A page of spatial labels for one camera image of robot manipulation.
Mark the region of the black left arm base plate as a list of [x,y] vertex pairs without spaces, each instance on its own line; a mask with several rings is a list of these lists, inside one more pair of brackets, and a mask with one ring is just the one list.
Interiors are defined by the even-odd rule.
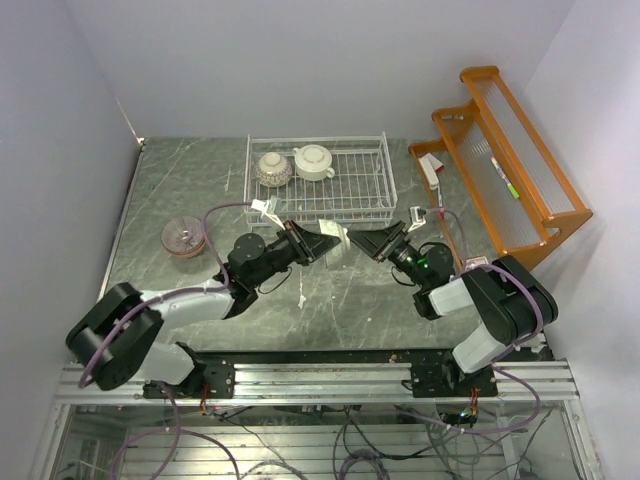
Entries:
[[178,385],[170,386],[175,399],[230,399],[235,387],[234,366],[221,358],[199,363]]

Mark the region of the white bowl red pattern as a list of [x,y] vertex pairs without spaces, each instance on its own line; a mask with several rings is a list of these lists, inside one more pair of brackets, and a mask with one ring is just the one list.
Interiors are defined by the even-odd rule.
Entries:
[[163,246],[163,248],[170,255],[173,255],[175,257],[180,257],[180,258],[193,258],[193,257],[196,257],[197,255],[199,255],[202,252],[204,247],[205,247],[205,243],[204,242],[200,242],[198,245],[195,245],[195,246],[188,246],[186,248],[181,248],[181,249],[169,248],[167,246]]

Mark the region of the white wire dish rack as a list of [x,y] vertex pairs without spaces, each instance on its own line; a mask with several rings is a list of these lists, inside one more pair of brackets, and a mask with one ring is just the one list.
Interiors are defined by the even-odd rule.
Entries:
[[[303,179],[299,173],[283,186],[268,187],[259,180],[259,159],[279,154],[295,165],[296,148],[317,144],[332,155],[335,176],[319,181]],[[333,220],[342,224],[387,224],[397,204],[397,191],[386,135],[256,138],[247,139],[244,200],[267,202],[281,219],[299,224]]]

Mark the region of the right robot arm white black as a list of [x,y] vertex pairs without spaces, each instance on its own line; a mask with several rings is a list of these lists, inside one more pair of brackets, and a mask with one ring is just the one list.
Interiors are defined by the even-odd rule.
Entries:
[[389,261],[418,288],[413,303],[430,321],[472,307],[480,317],[476,329],[453,348],[454,363],[440,373],[450,394],[465,394],[476,371],[508,355],[558,317],[553,296],[513,256],[455,273],[451,249],[442,242],[411,245],[405,224],[379,230],[350,230],[347,237],[377,262]]

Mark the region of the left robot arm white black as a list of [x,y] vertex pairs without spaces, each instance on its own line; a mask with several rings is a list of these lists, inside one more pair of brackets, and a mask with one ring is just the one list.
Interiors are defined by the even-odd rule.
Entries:
[[287,220],[271,244],[257,234],[240,236],[219,273],[201,284],[146,292],[128,282],[115,285],[66,337],[67,348],[84,367],[79,387],[95,384],[109,391],[139,376],[169,385],[182,397],[200,393],[212,383],[206,363],[186,345],[159,342],[162,328],[238,316],[271,277],[292,264],[314,263],[340,242],[336,235]]

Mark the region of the pale green bowl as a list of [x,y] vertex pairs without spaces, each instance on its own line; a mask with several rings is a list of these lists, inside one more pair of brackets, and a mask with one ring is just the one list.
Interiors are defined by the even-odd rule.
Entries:
[[338,238],[341,242],[347,241],[346,229],[334,220],[319,219],[318,226],[324,235]]

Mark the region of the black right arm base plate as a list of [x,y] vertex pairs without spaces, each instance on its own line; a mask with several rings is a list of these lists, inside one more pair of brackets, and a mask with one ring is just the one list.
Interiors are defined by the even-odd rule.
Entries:
[[401,381],[414,398],[462,398],[477,394],[495,397],[498,394],[495,376],[490,367],[475,373],[464,373],[453,362],[422,362],[412,364],[410,378]]

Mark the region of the grey striped bowl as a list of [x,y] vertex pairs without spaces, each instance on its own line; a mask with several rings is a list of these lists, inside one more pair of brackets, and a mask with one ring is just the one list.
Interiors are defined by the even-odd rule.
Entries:
[[194,216],[176,217],[164,226],[160,239],[162,246],[176,249],[205,243],[202,222]]

